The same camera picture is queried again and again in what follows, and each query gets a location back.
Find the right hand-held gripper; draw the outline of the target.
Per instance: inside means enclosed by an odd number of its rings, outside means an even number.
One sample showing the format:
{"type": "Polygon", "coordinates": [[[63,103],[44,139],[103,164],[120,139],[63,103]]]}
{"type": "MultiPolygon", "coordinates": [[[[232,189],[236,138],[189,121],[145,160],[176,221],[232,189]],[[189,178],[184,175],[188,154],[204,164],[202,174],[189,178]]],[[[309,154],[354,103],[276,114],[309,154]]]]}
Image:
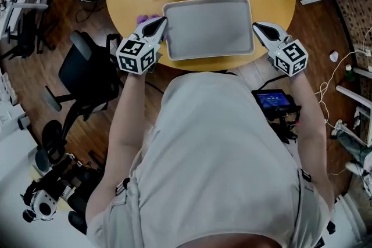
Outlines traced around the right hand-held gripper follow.
{"type": "Polygon", "coordinates": [[[282,27],[266,21],[257,21],[252,23],[252,30],[261,45],[268,50],[274,67],[289,77],[306,68],[308,52],[298,39],[287,37],[287,32],[282,27]]]}

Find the grey tray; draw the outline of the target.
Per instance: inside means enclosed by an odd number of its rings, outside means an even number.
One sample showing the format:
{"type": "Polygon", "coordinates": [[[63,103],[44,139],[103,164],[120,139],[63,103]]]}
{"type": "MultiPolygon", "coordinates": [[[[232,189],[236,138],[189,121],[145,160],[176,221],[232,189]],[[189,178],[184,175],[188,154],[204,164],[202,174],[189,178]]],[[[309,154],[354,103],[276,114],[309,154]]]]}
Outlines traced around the grey tray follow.
{"type": "Polygon", "coordinates": [[[255,51],[249,0],[187,0],[163,6],[167,53],[181,61],[251,55],[255,51]]]}

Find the person's right forearm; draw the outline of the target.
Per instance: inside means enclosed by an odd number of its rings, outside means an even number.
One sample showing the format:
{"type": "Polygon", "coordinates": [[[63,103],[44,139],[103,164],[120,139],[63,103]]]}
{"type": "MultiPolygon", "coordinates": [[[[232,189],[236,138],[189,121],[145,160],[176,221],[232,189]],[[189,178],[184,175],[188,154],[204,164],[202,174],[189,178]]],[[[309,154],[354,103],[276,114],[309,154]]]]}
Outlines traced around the person's right forearm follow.
{"type": "Polygon", "coordinates": [[[320,104],[306,75],[301,72],[290,78],[294,102],[301,107],[298,133],[299,151],[320,157],[326,154],[326,124],[320,104]]]}

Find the person's left forearm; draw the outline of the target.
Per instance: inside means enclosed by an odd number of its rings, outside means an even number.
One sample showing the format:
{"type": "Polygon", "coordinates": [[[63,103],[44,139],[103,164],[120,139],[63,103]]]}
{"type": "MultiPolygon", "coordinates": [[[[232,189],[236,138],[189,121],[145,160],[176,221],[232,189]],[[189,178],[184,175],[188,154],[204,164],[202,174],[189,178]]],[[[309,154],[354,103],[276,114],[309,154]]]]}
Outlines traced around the person's left forearm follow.
{"type": "Polygon", "coordinates": [[[109,131],[108,148],[139,149],[145,132],[145,74],[129,74],[118,101],[109,131]]]}

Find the black waist screen device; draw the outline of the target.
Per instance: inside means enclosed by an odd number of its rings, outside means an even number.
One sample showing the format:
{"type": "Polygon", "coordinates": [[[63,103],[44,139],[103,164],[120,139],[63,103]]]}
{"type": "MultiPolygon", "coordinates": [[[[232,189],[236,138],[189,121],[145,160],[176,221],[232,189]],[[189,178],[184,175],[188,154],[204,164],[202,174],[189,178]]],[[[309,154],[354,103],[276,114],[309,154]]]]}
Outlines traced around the black waist screen device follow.
{"type": "Polygon", "coordinates": [[[296,142],[298,136],[293,129],[299,121],[301,106],[292,96],[282,89],[253,90],[252,95],[279,139],[286,144],[296,142]]]}

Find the green bottle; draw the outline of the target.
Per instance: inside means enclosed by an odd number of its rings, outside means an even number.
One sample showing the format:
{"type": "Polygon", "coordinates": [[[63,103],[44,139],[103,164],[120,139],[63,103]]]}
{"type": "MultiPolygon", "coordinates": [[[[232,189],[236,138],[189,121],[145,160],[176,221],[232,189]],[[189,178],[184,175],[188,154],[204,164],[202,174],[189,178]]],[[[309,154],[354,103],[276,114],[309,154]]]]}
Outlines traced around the green bottle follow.
{"type": "Polygon", "coordinates": [[[355,72],[350,64],[345,66],[345,80],[348,82],[353,82],[355,80],[355,72]]]}

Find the person's pale t-shirt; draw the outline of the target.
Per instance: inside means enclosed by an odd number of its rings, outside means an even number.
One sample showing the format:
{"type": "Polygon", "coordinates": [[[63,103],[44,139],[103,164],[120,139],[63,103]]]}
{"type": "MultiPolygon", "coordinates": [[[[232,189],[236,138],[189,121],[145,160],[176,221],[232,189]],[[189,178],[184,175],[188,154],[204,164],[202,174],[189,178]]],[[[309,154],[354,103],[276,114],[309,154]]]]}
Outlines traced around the person's pale t-shirt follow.
{"type": "Polygon", "coordinates": [[[293,157],[246,82],[190,73],[139,149],[108,148],[89,198],[97,248],[314,248],[334,204],[327,155],[293,157]]]}

